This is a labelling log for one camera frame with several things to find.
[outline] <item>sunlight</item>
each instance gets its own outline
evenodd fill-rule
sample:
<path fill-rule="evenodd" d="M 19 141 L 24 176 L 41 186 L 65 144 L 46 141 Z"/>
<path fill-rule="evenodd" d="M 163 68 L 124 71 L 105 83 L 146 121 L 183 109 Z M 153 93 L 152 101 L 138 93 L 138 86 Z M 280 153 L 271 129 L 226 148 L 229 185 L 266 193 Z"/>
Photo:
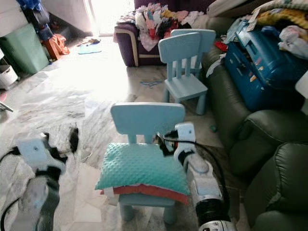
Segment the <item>sunlight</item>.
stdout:
<path fill-rule="evenodd" d="M 100 34 L 113 34 L 116 21 L 125 13 L 134 10 L 133 0 L 90 0 Z"/>

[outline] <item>blue suitcase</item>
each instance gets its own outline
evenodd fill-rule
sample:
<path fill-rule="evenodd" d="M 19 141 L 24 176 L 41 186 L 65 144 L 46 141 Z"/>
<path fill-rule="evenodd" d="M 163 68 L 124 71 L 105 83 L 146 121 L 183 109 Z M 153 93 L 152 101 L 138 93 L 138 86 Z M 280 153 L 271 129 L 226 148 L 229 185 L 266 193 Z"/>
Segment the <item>blue suitcase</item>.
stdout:
<path fill-rule="evenodd" d="M 236 32 L 238 42 L 230 42 L 225 66 L 251 111 L 301 108 L 304 98 L 295 83 L 308 69 L 308 62 L 281 51 L 275 37 L 260 28 L 247 32 L 242 22 Z"/>

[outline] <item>turquoise cushion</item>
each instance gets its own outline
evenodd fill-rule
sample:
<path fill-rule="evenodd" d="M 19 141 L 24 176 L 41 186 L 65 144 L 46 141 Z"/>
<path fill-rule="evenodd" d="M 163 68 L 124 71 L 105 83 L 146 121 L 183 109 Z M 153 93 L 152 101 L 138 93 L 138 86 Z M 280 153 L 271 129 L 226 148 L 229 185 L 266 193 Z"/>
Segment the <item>turquoise cushion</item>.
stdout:
<path fill-rule="evenodd" d="M 164 157 L 159 146 L 145 143 L 110 143 L 95 189 L 147 184 L 189 194 L 183 166 Z"/>

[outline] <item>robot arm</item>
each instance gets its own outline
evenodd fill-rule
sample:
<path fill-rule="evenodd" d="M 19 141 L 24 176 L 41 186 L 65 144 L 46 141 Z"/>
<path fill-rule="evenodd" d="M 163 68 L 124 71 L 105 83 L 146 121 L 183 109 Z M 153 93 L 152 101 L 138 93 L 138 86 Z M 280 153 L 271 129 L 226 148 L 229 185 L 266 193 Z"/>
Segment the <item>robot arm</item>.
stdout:
<path fill-rule="evenodd" d="M 50 147 L 49 134 L 43 134 L 40 139 L 20 141 L 15 155 L 22 155 L 24 161 L 35 172 L 35 178 L 30 179 L 24 194 L 16 201 L 19 203 L 18 213 L 13 222 L 12 231 L 34 230 L 52 231 L 53 215 L 59 204 L 59 177 L 65 173 L 66 153 L 61 153 L 56 147 Z M 71 130 L 70 149 L 74 153 L 78 146 L 78 129 Z M 5 230 L 5 214 L 1 217 L 1 230 Z"/>
<path fill-rule="evenodd" d="M 197 153 L 193 124 L 177 124 L 175 129 L 163 138 L 158 136 L 158 143 L 164 156 L 173 155 L 175 161 L 179 161 L 185 169 L 198 216 L 199 231 L 236 231 L 236 227 L 230 222 L 217 180 L 213 176 L 213 167 Z M 172 147 L 176 149 L 173 152 L 167 151 L 165 141 L 174 141 Z"/>

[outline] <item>green trash bin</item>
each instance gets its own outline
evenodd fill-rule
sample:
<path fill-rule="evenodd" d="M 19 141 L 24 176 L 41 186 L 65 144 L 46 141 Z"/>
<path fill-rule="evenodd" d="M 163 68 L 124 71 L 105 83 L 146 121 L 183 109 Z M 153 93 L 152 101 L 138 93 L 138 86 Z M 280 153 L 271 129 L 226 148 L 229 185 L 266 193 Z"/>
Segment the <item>green trash bin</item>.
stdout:
<path fill-rule="evenodd" d="M 15 70 L 35 74 L 49 63 L 32 24 L 1 37 L 0 47 Z"/>

